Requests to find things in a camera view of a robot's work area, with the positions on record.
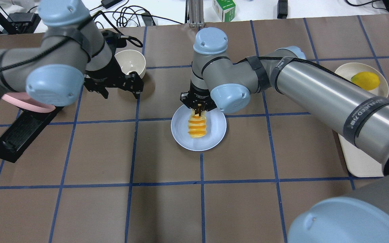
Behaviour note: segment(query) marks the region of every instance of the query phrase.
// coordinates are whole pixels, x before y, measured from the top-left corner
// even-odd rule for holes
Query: light blue cap
[[[73,25],[90,16],[81,0],[41,0],[38,12],[49,27]]]
[[[289,229],[288,243],[389,242],[389,215],[350,197],[333,197],[298,216]]]
[[[298,46],[288,46],[288,47],[278,48],[278,50],[280,49],[292,51],[299,59],[307,60],[306,55]]]
[[[63,64],[50,64],[28,75],[26,92],[41,103],[68,106],[79,97],[83,82],[83,74],[78,69]]]
[[[213,88],[210,94],[217,108],[226,114],[235,113],[250,102],[250,91],[241,84],[222,84]]]
[[[194,42],[194,51],[203,55],[215,55],[227,49],[227,35],[214,27],[201,29]]]

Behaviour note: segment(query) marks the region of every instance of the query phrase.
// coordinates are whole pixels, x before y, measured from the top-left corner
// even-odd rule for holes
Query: pink plate
[[[26,92],[10,92],[2,97],[8,103],[32,112],[49,113],[55,109],[53,105],[46,105],[31,98]]]

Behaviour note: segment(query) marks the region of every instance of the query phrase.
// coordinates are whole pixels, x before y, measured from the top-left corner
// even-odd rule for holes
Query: lemon
[[[364,90],[372,90],[379,86],[379,77],[372,72],[360,72],[351,78],[351,82],[355,83]]]

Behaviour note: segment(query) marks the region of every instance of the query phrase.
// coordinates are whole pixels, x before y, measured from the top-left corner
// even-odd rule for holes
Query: green box
[[[213,8],[222,22],[230,22],[235,17],[236,4],[232,0],[213,0]]]

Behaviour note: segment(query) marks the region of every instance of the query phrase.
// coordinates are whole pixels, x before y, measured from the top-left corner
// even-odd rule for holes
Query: brown table
[[[370,65],[389,83],[389,14],[207,23],[229,37],[233,62],[280,47],[335,70]],[[171,117],[190,82],[197,29],[133,27],[144,40],[139,102],[83,89],[12,164],[0,160],[0,242],[274,242],[315,203],[372,182],[352,177],[337,135],[268,89],[227,116],[215,148],[179,146]],[[42,34],[1,35],[0,48],[37,47]],[[0,102],[0,135],[18,109]]]

